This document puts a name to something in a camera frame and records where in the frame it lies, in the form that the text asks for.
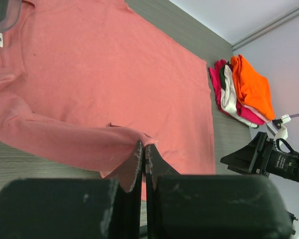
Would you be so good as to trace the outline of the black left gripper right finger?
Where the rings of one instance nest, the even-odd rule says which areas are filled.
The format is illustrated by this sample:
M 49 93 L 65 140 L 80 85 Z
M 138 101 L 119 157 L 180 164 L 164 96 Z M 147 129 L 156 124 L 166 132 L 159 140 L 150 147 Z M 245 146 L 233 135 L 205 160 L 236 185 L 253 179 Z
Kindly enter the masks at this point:
M 288 239 L 280 194 L 263 176 L 179 175 L 145 148 L 150 239 Z

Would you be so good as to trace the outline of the salmon pink t shirt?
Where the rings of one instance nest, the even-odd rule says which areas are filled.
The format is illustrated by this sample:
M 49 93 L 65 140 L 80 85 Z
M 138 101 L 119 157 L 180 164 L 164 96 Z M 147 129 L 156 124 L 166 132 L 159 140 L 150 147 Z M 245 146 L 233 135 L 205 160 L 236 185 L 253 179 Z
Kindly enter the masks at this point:
M 0 48 L 0 141 L 102 176 L 141 141 L 214 174 L 206 62 L 122 0 L 24 0 Z

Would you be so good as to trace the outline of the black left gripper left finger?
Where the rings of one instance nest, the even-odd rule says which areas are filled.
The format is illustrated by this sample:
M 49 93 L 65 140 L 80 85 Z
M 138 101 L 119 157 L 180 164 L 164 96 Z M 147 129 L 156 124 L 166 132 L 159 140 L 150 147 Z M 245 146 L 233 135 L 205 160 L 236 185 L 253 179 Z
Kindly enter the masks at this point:
M 143 146 L 104 179 L 17 179 L 0 191 L 0 239 L 137 239 Z

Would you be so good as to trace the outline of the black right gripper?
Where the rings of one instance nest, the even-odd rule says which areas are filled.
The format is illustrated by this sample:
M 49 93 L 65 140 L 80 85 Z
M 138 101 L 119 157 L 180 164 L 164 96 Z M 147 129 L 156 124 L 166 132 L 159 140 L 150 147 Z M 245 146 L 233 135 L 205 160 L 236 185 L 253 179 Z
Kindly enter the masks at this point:
M 227 169 L 239 174 L 270 174 L 299 183 L 299 152 L 282 138 L 273 140 L 259 132 L 243 148 L 221 158 Z

